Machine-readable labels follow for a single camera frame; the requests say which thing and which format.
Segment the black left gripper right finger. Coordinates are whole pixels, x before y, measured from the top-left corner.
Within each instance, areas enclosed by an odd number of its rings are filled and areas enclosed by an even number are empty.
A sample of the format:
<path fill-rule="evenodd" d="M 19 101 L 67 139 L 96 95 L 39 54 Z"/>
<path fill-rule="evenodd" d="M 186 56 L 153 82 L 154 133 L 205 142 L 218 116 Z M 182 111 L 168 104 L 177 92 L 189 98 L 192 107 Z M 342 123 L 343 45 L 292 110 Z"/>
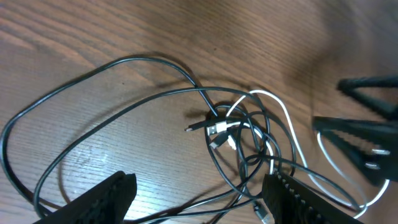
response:
<path fill-rule="evenodd" d="M 276 223 L 362 224 L 285 174 L 266 174 L 262 198 Z"/>

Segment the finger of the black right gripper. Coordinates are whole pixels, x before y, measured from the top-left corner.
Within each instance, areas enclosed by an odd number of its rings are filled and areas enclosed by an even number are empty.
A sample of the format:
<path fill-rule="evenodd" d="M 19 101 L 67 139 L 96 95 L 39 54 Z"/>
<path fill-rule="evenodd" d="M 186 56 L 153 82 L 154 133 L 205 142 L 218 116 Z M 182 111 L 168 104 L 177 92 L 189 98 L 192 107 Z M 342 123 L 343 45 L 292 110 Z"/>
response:
<path fill-rule="evenodd" d="M 365 89 L 397 89 L 397 75 L 341 79 L 337 89 L 386 120 L 397 120 L 397 103 L 365 92 Z"/>
<path fill-rule="evenodd" d="M 397 122 L 315 116 L 314 130 L 336 146 L 374 186 L 397 182 Z"/>

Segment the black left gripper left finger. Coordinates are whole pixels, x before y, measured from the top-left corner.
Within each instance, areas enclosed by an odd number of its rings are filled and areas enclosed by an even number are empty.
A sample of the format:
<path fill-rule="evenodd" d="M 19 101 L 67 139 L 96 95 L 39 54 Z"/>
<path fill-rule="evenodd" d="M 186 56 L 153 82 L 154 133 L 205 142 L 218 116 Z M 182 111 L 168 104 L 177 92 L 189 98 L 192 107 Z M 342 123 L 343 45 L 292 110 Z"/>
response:
<path fill-rule="evenodd" d="M 136 194 L 136 175 L 118 171 L 34 224 L 120 224 Z"/>

